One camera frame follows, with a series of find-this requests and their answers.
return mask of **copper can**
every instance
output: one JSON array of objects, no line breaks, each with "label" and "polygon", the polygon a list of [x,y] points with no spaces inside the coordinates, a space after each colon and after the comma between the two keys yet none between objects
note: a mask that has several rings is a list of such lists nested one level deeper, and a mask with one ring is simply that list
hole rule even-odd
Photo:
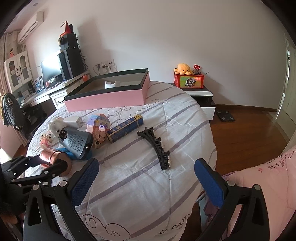
[{"label": "copper can", "polygon": [[70,159],[70,157],[67,155],[67,153],[62,152],[62,151],[58,151],[52,148],[45,148],[41,154],[40,154],[40,159],[43,161],[48,162],[51,165],[54,165],[57,161],[57,159],[63,160],[65,162],[67,162],[68,167],[67,169],[62,172],[59,176],[60,177],[64,177],[67,176],[72,168],[72,161]]}]

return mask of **nightstand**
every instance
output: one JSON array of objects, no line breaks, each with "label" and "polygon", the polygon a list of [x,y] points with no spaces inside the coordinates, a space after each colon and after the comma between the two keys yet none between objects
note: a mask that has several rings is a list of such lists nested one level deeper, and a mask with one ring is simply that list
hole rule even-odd
[{"label": "nightstand", "polygon": [[213,93],[210,92],[205,86],[203,89],[199,88],[180,88],[189,94],[202,108],[208,120],[211,121],[215,114],[216,104],[212,100]]}]

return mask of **red storage box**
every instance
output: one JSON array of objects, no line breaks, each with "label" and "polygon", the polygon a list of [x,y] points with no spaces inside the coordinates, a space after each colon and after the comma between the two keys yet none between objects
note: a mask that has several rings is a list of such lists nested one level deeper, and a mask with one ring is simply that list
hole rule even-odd
[{"label": "red storage box", "polygon": [[175,74],[175,85],[179,88],[203,88],[204,75]]}]

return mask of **black speaker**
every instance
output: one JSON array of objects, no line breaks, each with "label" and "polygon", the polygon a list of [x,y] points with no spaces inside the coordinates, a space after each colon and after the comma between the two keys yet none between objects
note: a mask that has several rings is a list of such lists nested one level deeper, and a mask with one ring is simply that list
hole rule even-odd
[{"label": "black speaker", "polygon": [[79,48],[68,48],[59,53],[61,72],[64,80],[69,80],[84,72]]},{"label": "black speaker", "polygon": [[67,48],[77,48],[77,38],[76,34],[65,34],[59,38],[59,48],[65,50]]}]

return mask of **red object on speaker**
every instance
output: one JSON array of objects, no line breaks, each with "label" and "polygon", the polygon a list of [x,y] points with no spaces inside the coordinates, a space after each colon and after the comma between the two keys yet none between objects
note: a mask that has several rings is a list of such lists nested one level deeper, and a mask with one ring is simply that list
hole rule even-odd
[{"label": "red object on speaker", "polygon": [[71,29],[70,29],[70,27],[69,27],[69,25],[68,25],[68,22],[66,21],[65,32],[63,32],[63,33],[61,34],[61,37],[64,36],[65,34],[70,34],[70,33],[72,33],[72,31],[71,31]]}]

